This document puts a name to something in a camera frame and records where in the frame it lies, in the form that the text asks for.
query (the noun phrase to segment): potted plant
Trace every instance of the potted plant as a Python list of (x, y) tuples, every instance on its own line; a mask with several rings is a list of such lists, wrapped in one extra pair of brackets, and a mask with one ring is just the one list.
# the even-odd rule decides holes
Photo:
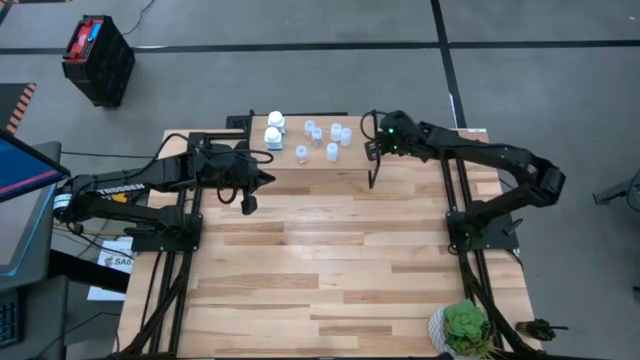
[(493, 331), (471, 300), (443, 307), (429, 322), (433, 345), (462, 359), (493, 359)]

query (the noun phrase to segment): plastic vial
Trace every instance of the plastic vial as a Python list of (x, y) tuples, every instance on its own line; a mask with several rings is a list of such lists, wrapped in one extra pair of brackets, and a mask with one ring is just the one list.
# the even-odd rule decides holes
[(331, 141), (339, 142), (340, 141), (340, 132), (342, 131), (342, 125), (340, 124), (331, 124)]
[(327, 160), (338, 161), (338, 144), (330, 143), (327, 145)]
[(304, 145), (299, 145), (296, 148), (296, 160), (298, 160), (298, 164), (304, 164), (307, 162), (307, 147)]
[(311, 140), (311, 133), (313, 132), (313, 129), (316, 128), (316, 122), (313, 120), (307, 120), (304, 122), (304, 136)]
[(319, 147), (322, 145), (322, 129), (315, 128), (311, 132), (311, 145)]
[(351, 145), (351, 129), (342, 129), (342, 132), (340, 132), (340, 145), (344, 147)]
[(274, 127), (268, 127), (264, 132), (264, 142), (269, 151), (282, 150), (282, 134)]
[(280, 111), (272, 111), (269, 113), (269, 121), (267, 122), (267, 126), (274, 127), (280, 131), (282, 135), (285, 134), (286, 130), (284, 128), (284, 116)]

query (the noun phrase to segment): keyboard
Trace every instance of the keyboard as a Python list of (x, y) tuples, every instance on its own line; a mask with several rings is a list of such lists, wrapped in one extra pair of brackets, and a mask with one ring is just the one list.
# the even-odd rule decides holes
[(22, 293), (13, 289), (0, 293), (0, 349), (22, 341)]

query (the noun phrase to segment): white pot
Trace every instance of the white pot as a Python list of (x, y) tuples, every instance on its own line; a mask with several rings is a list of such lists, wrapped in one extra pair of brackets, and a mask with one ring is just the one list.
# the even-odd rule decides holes
[(444, 333), (444, 309), (445, 306), (436, 310), (429, 320), (429, 337), (431, 338), (431, 343), (438, 351), (441, 353), (448, 352), (453, 355), (455, 359), (476, 360), (477, 358), (457, 355), (456, 352), (447, 345), (447, 336)]

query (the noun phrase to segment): wooden tabletop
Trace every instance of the wooden tabletop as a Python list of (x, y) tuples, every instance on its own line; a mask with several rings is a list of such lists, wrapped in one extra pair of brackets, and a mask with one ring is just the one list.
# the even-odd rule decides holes
[[(462, 134), (487, 140), (485, 132)], [(184, 146), (170, 141), (163, 155)], [(494, 169), (467, 163), (467, 171), (474, 199), (500, 194)], [(448, 205), (439, 162), (386, 156), (373, 190), (363, 177), (348, 185), (328, 181), (303, 195), (282, 185), (295, 179), (278, 183), (258, 191), (259, 208), (251, 216), (241, 214), (240, 199), (225, 206), (215, 191), (204, 192), (205, 225), (178, 356), (436, 355), (429, 317), (464, 298), (458, 260), (446, 249)], [(153, 192), (150, 206), (175, 198)], [(504, 251), (485, 253), (498, 308), (512, 325), (532, 320), (520, 266)], [(122, 344), (140, 329), (155, 258), (144, 253), (136, 259), (119, 327)], [(150, 312), (161, 273), (162, 266)], [(172, 317), (170, 311), (161, 350)]]
[[(264, 131), (267, 129), (267, 116), (254, 116), (251, 124), (250, 148), (266, 151)], [(304, 123), (313, 120), (316, 127), (322, 129), (323, 144), (320, 147), (311, 145), (311, 140), (305, 138)], [(348, 147), (338, 147), (338, 161), (327, 160), (327, 144), (331, 143), (331, 124), (338, 123), (343, 128), (351, 128), (352, 141)], [(365, 118), (365, 131), (373, 133), (371, 117)], [(271, 164), (261, 166), (263, 170), (370, 170), (375, 163), (367, 159), (364, 143), (367, 139), (360, 131), (360, 116), (287, 116), (285, 122), (286, 134), (282, 140), (282, 151), (272, 152), (275, 157)], [(308, 161), (299, 164), (296, 160), (296, 147), (304, 145), (309, 151)]]

